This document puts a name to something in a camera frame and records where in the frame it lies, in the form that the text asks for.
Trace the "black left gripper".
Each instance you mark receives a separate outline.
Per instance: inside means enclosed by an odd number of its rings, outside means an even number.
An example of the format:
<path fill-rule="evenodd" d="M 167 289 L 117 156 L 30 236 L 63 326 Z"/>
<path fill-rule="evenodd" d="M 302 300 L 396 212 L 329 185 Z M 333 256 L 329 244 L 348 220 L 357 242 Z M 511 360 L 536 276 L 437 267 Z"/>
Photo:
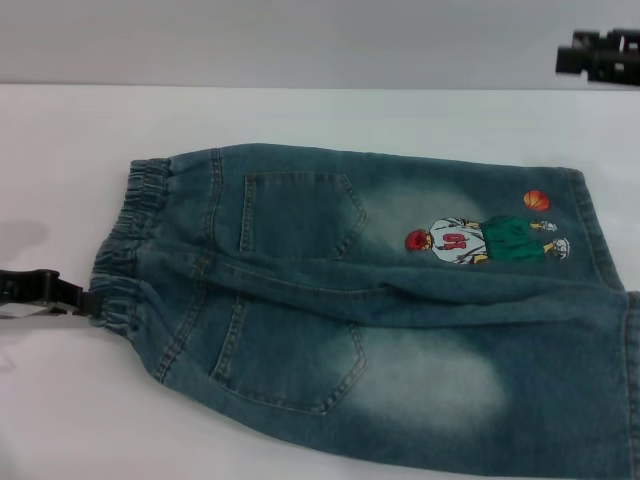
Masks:
<path fill-rule="evenodd" d="M 59 279 L 54 270 L 1 271 L 2 319 L 21 319 L 31 316 L 71 314 L 99 317 L 102 313 L 101 294 Z"/>

